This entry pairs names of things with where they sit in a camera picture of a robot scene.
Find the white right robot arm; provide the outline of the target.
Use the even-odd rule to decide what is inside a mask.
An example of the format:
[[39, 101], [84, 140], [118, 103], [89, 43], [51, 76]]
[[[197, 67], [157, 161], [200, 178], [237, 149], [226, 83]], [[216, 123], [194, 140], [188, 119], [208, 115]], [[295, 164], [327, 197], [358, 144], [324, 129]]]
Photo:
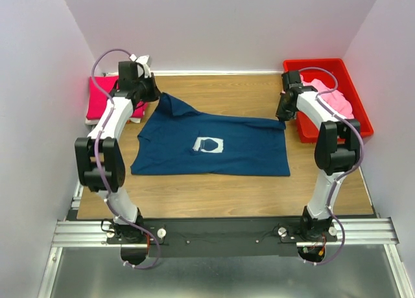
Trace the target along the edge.
[[302, 112], [319, 129], [314, 149], [314, 161], [320, 170], [314, 193], [303, 210], [298, 225], [299, 235], [312, 241], [327, 233], [333, 216], [333, 206], [346, 176], [354, 172], [362, 160], [360, 123], [346, 119], [335, 111], [312, 86], [290, 84], [281, 92], [276, 117], [282, 121]]

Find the navy blue printed t-shirt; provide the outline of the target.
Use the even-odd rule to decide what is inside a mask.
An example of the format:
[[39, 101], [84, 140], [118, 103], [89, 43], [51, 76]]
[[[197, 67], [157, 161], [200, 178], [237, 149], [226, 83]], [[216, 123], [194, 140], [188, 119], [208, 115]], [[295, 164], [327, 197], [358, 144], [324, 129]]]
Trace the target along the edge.
[[133, 175], [289, 176], [285, 124], [203, 113], [167, 93], [137, 139]]

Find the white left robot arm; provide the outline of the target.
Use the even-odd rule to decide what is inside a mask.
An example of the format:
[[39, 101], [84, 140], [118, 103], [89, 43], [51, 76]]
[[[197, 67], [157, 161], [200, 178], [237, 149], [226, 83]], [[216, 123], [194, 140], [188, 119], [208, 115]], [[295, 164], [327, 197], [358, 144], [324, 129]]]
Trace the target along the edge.
[[111, 91], [98, 85], [94, 76], [91, 79], [107, 102], [94, 129], [88, 136], [75, 141], [80, 184], [102, 198], [113, 215], [113, 222], [120, 227], [128, 242], [136, 243], [143, 236], [156, 241], [154, 235], [143, 227], [141, 212], [124, 188], [126, 168], [118, 140], [138, 104], [154, 102], [161, 92], [153, 74], [144, 78], [120, 77]]

